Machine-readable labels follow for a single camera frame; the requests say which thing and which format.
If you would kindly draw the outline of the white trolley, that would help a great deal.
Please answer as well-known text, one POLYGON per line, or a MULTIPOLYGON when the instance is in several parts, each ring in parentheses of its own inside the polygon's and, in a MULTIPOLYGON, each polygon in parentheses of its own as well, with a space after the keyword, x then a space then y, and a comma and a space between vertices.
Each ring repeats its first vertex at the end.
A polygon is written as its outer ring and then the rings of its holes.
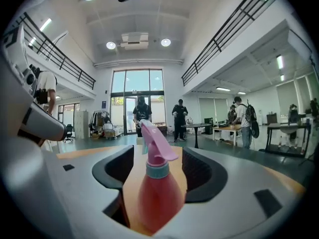
POLYGON ((110 121, 103 124, 103 130, 106 139, 117 139, 119 132, 110 121))

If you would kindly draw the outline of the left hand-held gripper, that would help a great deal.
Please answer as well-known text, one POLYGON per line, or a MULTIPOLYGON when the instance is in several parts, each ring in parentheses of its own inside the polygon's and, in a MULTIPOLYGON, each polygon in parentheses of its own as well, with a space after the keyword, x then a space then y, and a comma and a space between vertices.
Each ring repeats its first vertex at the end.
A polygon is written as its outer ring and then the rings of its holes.
POLYGON ((1 41, 1 133, 51 147, 63 126, 34 101, 39 71, 46 70, 28 62, 23 26, 9 31, 1 41))

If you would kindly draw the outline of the round black table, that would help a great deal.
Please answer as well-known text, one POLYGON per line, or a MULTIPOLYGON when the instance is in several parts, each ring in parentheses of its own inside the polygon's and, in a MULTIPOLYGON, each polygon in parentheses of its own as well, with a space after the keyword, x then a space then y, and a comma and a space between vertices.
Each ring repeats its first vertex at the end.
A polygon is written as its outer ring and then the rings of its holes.
POLYGON ((205 124, 205 123, 197 123, 197 124, 186 124, 186 125, 182 125, 181 127, 183 128, 194 128, 194 132, 195 132, 195 146, 194 148, 199 148, 198 147, 198 129, 200 127, 205 127, 207 126, 208 124, 205 124))

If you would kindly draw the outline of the black desk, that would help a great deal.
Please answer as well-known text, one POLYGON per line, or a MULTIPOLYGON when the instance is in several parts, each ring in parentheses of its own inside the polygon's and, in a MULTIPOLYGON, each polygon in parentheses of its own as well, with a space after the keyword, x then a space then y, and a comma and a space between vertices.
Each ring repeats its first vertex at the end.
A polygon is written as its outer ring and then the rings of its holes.
POLYGON ((310 123, 272 123, 267 127, 266 153, 305 158, 311 135, 310 123))

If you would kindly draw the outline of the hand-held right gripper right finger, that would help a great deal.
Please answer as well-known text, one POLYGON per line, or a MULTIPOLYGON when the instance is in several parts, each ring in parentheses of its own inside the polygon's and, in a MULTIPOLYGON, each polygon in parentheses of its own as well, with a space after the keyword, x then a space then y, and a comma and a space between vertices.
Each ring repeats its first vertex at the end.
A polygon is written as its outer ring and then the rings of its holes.
POLYGON ((187 182, 187 204, 210 201, 223 190, 228 180, 223 165, 188 147, 182 150, 182 171, 187 182))

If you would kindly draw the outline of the white ceiling air conditioner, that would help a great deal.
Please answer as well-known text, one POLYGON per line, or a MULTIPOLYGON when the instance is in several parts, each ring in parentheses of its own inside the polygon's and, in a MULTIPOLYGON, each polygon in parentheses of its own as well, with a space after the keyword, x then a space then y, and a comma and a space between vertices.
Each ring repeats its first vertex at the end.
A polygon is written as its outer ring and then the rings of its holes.
POLYGON ((149 46, 148 32, 130 32, 122 34, 120 46, 125 50, 144 50, 149 46))

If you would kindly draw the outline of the white locker cabinet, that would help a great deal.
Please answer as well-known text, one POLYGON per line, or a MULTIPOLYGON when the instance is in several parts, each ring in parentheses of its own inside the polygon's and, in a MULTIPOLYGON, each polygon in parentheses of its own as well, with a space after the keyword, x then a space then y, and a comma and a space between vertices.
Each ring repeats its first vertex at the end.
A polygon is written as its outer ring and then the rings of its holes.
POLYGON ((87 111, 76 111, 74 113, 74 133, 76 139, 89 137, 89 122, 87 111))

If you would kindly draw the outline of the glass entrance door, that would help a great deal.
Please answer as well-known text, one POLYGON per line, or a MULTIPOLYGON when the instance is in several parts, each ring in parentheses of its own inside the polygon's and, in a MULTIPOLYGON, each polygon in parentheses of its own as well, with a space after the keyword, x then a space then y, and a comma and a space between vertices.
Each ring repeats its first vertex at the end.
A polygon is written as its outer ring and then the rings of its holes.
MULTIPOLYGON (((152 122, 156 126, 165 127, 165 103, 163 95, 145 96, 145 101, 152 110, 152 122)), ((136 133, 133 110, 138 105, 138 96, 111 97, 110 118, 113 126, 124 135, 136 133)))

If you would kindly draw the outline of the black box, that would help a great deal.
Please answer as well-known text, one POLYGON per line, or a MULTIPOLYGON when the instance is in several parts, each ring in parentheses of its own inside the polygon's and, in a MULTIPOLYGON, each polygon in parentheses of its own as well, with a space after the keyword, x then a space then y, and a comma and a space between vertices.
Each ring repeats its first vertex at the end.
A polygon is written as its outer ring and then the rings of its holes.
POLYGON ((208 134, 208 135, 213 134, 213 127, 214 127, 213 118, 205 118, 204 123, 208 124, 207 126, 205 126, 205 134, 208 134))

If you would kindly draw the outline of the clothes rack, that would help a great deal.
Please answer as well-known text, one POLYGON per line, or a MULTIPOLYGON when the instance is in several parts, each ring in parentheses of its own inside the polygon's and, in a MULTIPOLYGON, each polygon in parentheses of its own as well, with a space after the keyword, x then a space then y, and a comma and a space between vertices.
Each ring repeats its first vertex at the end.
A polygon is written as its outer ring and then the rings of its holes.
POLYGON ((94 111, 88 125, 90 134, 102 132, 108 119, 109 113, 107 111, 94 111))

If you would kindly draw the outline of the orange wooden table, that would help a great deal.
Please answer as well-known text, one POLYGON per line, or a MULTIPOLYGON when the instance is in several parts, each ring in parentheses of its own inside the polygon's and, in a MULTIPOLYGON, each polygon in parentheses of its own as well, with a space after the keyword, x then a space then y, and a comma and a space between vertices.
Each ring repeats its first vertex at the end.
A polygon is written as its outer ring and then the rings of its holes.
MULTIPOLYGON (((122 148, 124 148, 123 145, 100 147, 59 153, 56 156, 59 159, 74 159, 81 156, 97 155, 102 153, 111 154, 122 148)), ((179 185, 180 191, 185 193, 186 177, 182 172, 182 147, 173 146, 172 149, 178 155, 178 159, 170 163, 170 170, 179 185)), ((152 233, 145 229, 140 223, 137 207, 135 206, 137 203, 138 190, 145 175, 145 161, 147 156, 142 155, 142 146, 140 145, 136 145, 134 147, 134 152, 134 166, 130 175, 128 176, 128 179, 124 183, 124 204, 130 222, 130 228, 139 233, 151 235, 152 233)), ((289 191, 295 193, 297 196, 301 197, 305 193, 305 187, 292 178, 265 166, 263 169, 266 170, 268 174, 272 174, 274 177, 276 177, 283 186, 285 186, 289 191)))

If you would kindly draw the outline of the large glass window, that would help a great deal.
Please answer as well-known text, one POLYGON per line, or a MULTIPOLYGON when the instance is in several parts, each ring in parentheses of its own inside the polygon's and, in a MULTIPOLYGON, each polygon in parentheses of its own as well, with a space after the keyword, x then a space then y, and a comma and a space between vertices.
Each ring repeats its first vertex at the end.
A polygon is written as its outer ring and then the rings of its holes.
POLYGON ((162 70, 124 70, 113 73, 112 93, 163 91, 162 70))

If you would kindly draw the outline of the small white-legged table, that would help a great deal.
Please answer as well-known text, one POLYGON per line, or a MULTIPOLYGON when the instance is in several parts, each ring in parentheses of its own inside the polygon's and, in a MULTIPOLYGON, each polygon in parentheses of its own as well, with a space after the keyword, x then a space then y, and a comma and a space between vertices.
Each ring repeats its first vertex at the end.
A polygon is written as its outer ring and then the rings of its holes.
POLYGON ((237 146, 237 138, 236 138, 236 133, 241 130, 241 125, 240 124, 235 124, 235 125, 230 125, 230 126, 225 126, 225 127, 220 127, 220 126, 215 126, 213 127, 213 139, 215 139, 215 131, 226 131, 226 132, 233 132, 233 145, 237 146))

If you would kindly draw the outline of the black office chair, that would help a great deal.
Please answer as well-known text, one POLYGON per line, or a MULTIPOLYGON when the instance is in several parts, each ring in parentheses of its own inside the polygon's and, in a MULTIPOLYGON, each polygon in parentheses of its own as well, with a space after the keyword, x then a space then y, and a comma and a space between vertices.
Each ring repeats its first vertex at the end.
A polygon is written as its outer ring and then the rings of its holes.
POLYGON ((72 141, 73 141, 72 132, 73 132, 73 125, 68 124, 68 125, 66 126, 66 137, 65 137, 65 139, 63 140, 63 142, 67 142, 67 141, 72 142, 72 141))

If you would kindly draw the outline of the pink and teal tool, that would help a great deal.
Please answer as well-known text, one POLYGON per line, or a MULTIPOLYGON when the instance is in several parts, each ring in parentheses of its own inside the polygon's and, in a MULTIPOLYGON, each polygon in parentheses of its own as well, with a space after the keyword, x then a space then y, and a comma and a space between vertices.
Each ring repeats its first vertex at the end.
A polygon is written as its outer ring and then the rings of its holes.
POLYGON ((138 214, 143 226, 156 233, 182 208, 185 193, 170 172, 169 162, 178 159, 164 135, 149 120, 139 122, 146 154, 146 174, 138 194, 138 214))

